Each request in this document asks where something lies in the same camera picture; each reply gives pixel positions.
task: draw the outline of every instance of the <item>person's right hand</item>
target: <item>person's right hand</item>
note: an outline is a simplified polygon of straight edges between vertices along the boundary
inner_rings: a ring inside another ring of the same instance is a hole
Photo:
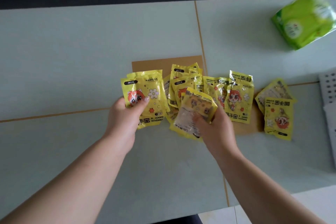
[[[211,124],[198,113],[194,114],[194,122],[205,145],[217,161],[227,155],[241,154],[236,144],[232,121],[222,108],[217,108]]]

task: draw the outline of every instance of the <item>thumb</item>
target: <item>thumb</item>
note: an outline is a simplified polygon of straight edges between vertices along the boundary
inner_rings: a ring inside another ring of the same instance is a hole
[[[203,119],[203,117],[197,112],[194,112],[193,120],[194,120],[194,122],[196,124],[196,127],[198,128],[199,132],[201,133],[201,135],[204,136],[207,133],[207,131],[209,131],[210,124],[208,124]]]
[[[140,116],[142,112],[145,110],[146,106],[149,103],[149,97],[145,97],[143,100],[138,102],[131,110],[137,114],[137,116]]]

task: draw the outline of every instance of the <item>table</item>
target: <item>table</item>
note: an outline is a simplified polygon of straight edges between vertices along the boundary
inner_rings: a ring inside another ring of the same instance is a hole
[[[0,120],[106,108],[132,61],[201,55],[201,33],[209,76],[249,73],[256,89],[279,76],[315,82],[291,87],[299,100],[292,142],[258,133],[237,143],[290,192],[336,184],[316,83],[336,64],[335,34],[290,51],[269,20],[290,1],[197,1],[198,17],[194,1],[2,10]],[[99,110],[0,123],[0,218],[97,140],[106,122]],[[97,223],[152,223],[237,204],[203,144],[178,137],[166,120],[136,137]]]

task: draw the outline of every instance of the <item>forearm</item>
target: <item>forearm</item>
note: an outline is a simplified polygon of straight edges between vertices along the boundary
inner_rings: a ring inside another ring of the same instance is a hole
[[[116,140],[100,139],[0,223],[94,223],[124,157]]]
[[[252,223],[324,223],[240,152],[217,162]]]

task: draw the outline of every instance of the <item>black label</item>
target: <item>black label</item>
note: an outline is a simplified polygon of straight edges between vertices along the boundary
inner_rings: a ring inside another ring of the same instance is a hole
[[[184,73],[184,70],[182,70],[182,69],[174,68],[174,71],[175,71],[175,72],[181,72],[181,73]]]
[[[186,82],[186,81],[183,80],[183,81],[175,82],[174,84],[175,84],[175,85],[179,85],[179,84],[183,84],[183,83],[185,83],[185,82]]]
[[[138,83],[137,80],[124,82],[125,85],[136,84],[136,83]]]

